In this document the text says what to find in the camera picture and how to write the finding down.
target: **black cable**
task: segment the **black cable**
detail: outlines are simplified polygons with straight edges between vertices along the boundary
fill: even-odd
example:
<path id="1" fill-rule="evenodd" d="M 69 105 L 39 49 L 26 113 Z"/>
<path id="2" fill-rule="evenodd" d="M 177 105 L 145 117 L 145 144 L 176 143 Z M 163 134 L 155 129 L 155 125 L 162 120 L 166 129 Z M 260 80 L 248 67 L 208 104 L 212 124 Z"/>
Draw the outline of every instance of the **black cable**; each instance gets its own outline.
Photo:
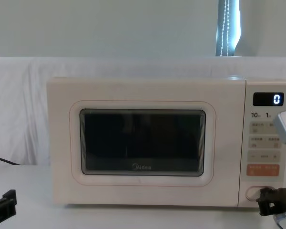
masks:
<path id="1" fill-rule="evenodd" d="M 17 164 L 17 163 L 14 163 L 14 162 L 5 160 L 5 159 L 3 159 L 3 158 L 1 158 L 1 157 L 0 157 L 0 161 L 3 161 L 3 162 L 8 163 L 8 164 L 11 164 L 11 165 L 13 165 L 13 166 L 20 166 L 20 164 Z"/>

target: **orange button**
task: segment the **orange button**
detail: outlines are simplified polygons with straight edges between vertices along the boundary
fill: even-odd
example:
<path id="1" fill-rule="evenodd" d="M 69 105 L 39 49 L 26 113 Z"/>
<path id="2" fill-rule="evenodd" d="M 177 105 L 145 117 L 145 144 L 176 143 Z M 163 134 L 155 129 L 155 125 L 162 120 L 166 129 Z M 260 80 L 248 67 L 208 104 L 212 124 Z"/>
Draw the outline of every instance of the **orange button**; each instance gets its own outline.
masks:
<path id="1" fill-rule="evenodd" d="M 280 165 L 248 164 L 247 176 L 277 177 Z"/>

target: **microwave window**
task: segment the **microwave window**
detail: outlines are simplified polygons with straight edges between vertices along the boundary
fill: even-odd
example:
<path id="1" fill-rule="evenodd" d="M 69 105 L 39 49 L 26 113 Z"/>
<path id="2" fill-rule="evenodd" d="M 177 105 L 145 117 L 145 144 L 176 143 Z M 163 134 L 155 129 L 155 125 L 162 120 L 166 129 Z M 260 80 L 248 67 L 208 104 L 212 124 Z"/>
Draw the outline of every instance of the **microwave window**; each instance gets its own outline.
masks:
<path id="1" fill-rule="evenodd" d="M 201 176 L 202 110 L 83 109 L 86 175 Z"/>

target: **midea logo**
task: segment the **midea logo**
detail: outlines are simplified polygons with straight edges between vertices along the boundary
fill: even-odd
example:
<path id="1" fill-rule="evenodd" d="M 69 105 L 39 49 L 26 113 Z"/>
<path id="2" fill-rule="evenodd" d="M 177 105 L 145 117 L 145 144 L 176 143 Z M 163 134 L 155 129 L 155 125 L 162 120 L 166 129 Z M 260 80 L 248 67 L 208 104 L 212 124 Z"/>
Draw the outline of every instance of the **midea logo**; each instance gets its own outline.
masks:
<path id="1" fill-rule="evenodd" d="M 151 166 L 139 165 L 137 163 L 133 163 L 133 170 L 151 170 Z"/>

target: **white backdrop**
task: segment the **white backdrop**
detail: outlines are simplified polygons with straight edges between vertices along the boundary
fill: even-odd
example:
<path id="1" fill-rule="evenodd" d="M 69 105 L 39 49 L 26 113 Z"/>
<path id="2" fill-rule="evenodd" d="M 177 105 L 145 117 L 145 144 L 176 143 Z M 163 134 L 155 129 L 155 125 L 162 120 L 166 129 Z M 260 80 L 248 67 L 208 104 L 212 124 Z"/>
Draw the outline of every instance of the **white backdrop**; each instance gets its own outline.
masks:
<path id="1" fill-rule="evenodd" d="M 0 58 L 0 157 L 49 164 L 46 82 L 65 77 L 242 77 L 286 79 L 286 58 L 205 58 L 186 62 Z"/>
<path id="2" fill-rule="evenodd" d="M 0 56 L 215 56 L 218 0 L 0 0 Z"/>
<path id="3" fill-rule="evenodd" d="M 286 0 L 240 0 L 236 56 L 286 57 Z"/>

